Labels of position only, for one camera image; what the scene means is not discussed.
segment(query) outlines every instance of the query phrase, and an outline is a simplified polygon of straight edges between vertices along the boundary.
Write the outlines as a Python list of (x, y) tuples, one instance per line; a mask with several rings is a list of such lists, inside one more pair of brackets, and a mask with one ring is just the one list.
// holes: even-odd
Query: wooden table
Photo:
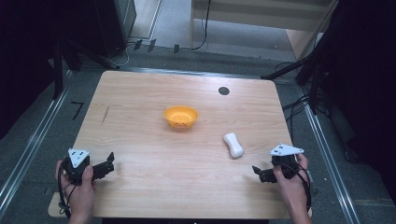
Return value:
[[(168, 125), (163, 111), (172, 105), (198, 111), (191, 129)], [(230, 132), (245, 149), (236, 160), (223, 141)], [(277, 184), (261, 183), (251, 166), (271, 168), (279, 143), (290, 136), (272, 81), (111, 71), (74, 148), (90, 150), (92, 165), (115, 154), (115, 171), (97, 181), (96, 217), (271, 219), (288, 211)]]

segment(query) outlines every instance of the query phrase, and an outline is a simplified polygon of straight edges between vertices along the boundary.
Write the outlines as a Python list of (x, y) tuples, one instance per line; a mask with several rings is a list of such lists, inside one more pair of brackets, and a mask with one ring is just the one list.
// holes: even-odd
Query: gray floor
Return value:
[[(164, 0), (163, 9), (169, 6), (166, 5), (167, 3), (174, 4), (175, 2), (177, 1)], [(162, 13), (164, 14), (163, 16), (169, 16), (165, 11), (162, 11)], [(202, 32), (201, 22), (197, 21), (196, 23), (195, 27), (201, 29), (198, 29), (197, 32)], [(223, 29), (228, 29), (229, 24), (224, 25)], [(240, 26), (237, 29), (241, 29), (240, 32), (242, 32), (244, 28), (249, 31), (249, 34), (255, 33), (249, 30), (252, 27)], [(180, 36), (177, 37), (175, 34), (160, 35), (166, 30), (171, 31), (170, 33), (175, 31), (162, 29), (161, 24), (157, 23), (156, 30), (153, 33), (153, 37), (157, 39), (157, 47), (154, 51), (148, 52), (148, 46), (142, 46), (138, 50), (129, 48), (130, 60), (121, 67), (121, 70), (148, 72), (155, 71), (153, 69), (164, 69), (161, 71), (192, 71), (218, 73), (218, 76), (230, 74), (229, 77), (260, 78), (260, 75), (274, 72), (279, 63), (294, 60), (286, 34), (279, 29), (264, 29), (266, 30), (265, 35), (268, 37), (261, 39), (262, 43), (249, 40), (248, 49), (251, 51), (246, 50), (243, 53), (240, 53), (240, 49), (246, 48), (246, 43), (242, 43), (244, 41), (241, 41), (241, 39), (230, 38), (229, 35), (232, 31), (228, 31), (230, 33), (222, 32), (228, 36), (221, 37), (220, 34), (215, 34), (214, 30), (212, 30), (213, 33), (208, 33), (207, 49), (201, 51), (182, 50), (177, 54), (174, 54), (172, 46), (174, 44), (182, 46), (185, 43), (183, 42), (185, 41), (185, 36), (182, 38)], [(218, 45), (218, 48), (209, 51), (211, 47), (216, 46), (217, 38), (228, 39), (229, 42), (221, 42), (223, 45), (222, 49)], [(67, 149), (73, 146), (97, 82), (104, 71), (96, 63), (85, 59), (83, 56), (82, 59), (84, 62), (83, 68), (80, 72), (73, 72), (73, 75), (70, 76), (69, 89), (65, 93), (58, 114), (54, 117), (48, 131), (45, 132), (42, 142), (35, 147), (28, 145), (30, 140), (35, 140), (31, 139), (31, 136), (40, 125), (40, 121), (45, 116), (47, 109), (53, 104), (51, 101), (53, 86), (49, 86), (37, 98), (35, 103), (14, 125), (9, 134), (0, 141), (0, 157), (2, 158), (0, 163), (0, 170), (2, 171), (0, 183), (2, 186), (11, 175), (23, 151), (26, 148), (36, 148), (36, 154), (31, 163), (26, 164), (29, 169), (26, 174), (23, 174), (21, 184), (0, 219), (1, 223), (67, 222), (65, 218), (50, 217), (47, 213), (52, 194), (56, 191), (54, 167), (56, 161), (64, 157)], [(127, 58), (125, 54), (121, 53), (118, 57), (111, 60), (116, 63), (124, 63)], [(295, 75), (296, 72), (294, 71), (275, 80), (282, 105), (295, 102), (301, 95), (300, 87), (293, 82)], [(76, 119), (73, 119), (73, 117), (78, 108), (76, 105), (71, 104), (71, 101), (84, 103)], [(285, 118), (289, 116), (289, 113), (289, 111), (285, 111)], [(322, 114), (318, 114), (317, 119), (326, 136), (335, 165), (345, 182), (346, 190), (352, 199), (360, 223), (396, 223), (395, 206), (391, 202), (379, 175), (365, 164), (357, 165), (346, 161), (342, 144), (333, 129), (330, 119)], [(309, 170), (314, 179), (312, 188), (312, 218), (314, 223), (348, 223), (317, 138), (304, 111), (293, 117), (292, 128), (293, 144), (296, 147), (304, 148), (305, 154), (310, 160)], [(93, 222), (100, 223), (101, 219), (96, 218)], [(271, 220), (271, 223), (290, 222), (288, 220)]]

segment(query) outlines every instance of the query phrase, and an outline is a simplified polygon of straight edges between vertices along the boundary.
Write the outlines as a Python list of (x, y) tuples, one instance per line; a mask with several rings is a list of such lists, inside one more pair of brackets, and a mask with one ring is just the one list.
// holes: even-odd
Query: black cable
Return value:
[(72, 193), (73, 193), (73, 191), (75, 190), (75, 188), (76, 188), (76, 185), (73, 187), (72, 191), (70, 191), (69, 197), (67, 197), (67, 202), (66, 202), (67, 207), (70, 207), (70, 206), (69, 206), (70, 197), (72, 196)]
[(202, 42), (202, 44), (201, 44), (198, 48), (191, 49), (191, 50), (198, 50), (198, 49), (200, 49), (201, 46), (206, 42), (206, 37), (207, 37), (207, 20), (208, 20), (208, 18), (209, 18), (210, 2), (211, 2), (211, 0), (209, 0), (209, 2), (208, 2), (208, 4), (207, 4), (206, 22), (205, 22), (205, 38), (204, 38), (204, 41)]
[[(286, 163), (284, 163), (284, 162), (281, 162), (281, 161), (278, 161), (277, 163), (279, 163), (280, 165), (283, 165), (283, 166), (285, 166), (285, 167), (287, 167), (288, 169), (290, 169), (290, 170), (292, 170), (298, 177), (300, 177), (300, 179), (303, 181), (303, 182), (309, 182), (309, 176), (308, 175), (306, 175), (306, 178), (308, 179), (308, 181), (306, 181), (304, 178), (303, 178), (303, 176), (302, 175), (300, 175), (300, 173), (298, 172), (298, 171), (296, 171), (294, 168), (292, 168), (291, 166), (289, 166), (289, 165), (287, 165)], [(300, 164), (298, 164), (298, 163), (296, 163), (298, 166), (300, 166), (301, 168), (303, 168), (303, 170), (305, 171), (305, 169), (304, 169), (304, 167), (303, 166), (301, 166)]]
[(296, 110), (294, 110), (294, 112), (293, 112), (292, 115), (290, 115), (290, 116), (288, 116), (288, 117), (286, 118), (286, 121), (288, 121), (292, 116), (301, 113), (301, 112), (303, 111), (303, 108), (304, 108), (306, 105), (307, 105), (307, 104), (300, 105), (300, 107), (298, 107)]
[(279, 63), (279, 64), (277, 64), (277, 65), (275, 66), (274, 71), (277, 72), (276, 69), (277, 69), (280, 65), (285, 64), (285, 63), (293, 63), (293, 62)]
[(310, 66), (306, 65), (305, 63), (309, 63), (310, 60), (312, 59), (312, 57), (313, 57), (313, 54), (311, 53), (308, 56), (306, 56), (305, 58), (302, 58), (301, 60), (299, 60), (295, 63), (292, 63), (291, 65), (288, 65), (285, 68), (282, 68), (281, 70), (274, 72), (273, 74), (261, 76), (261, 79), (272, 80), (277, 77), (281, 77), (281, 76), (285, 75), (286, 73), (301, 67), (302, 65), (304, 67), (311, 68)]
[(309, 188), (311, 189), (311, 178), (309, 178), (308, 172), (307, 170), (300, 164), (297, 164), (298, 166), (300, 166), (301, 170), (304, 171), (304, 173), (306, 174), (306, 177), (308, 179), (308, 184), (309, 184)]
[(306, 94), (306, 95), (304, 95), (304, 96), (298, 98), (297, 101), (295, 101), (294, 103), (291, 103), (291, 104), (289, 104), (289, 105), (284, 105), (284, 106), (282, 106), (282, 110), (289, 109), (289, 108), (292, 107), (293, 105), (300, 104), (301, 102), (306, 101), (306, 100), (309, 100), (309, 94)]
[(59, 166), (58, 169), (58, 190), (59, 190), (59, 207), (61, 207), (61, 210), (59, 211), (60, 214), (65, 213), (66, 216), (68, 218), (71, 217), (71, 213), (70, 213), (70, 207), (68, 205), (66, 205), (65, 201), (64, 201), (64, 189), (62, 189), (62, 181), (61, 181), (61, 175), (64, 172), (64, 168), (63, 165), (65, 163), (65, 161), (68, 159), (68, 157), (66, 159), (64, 159), (64, 161), (62, 161), (61, 165)]

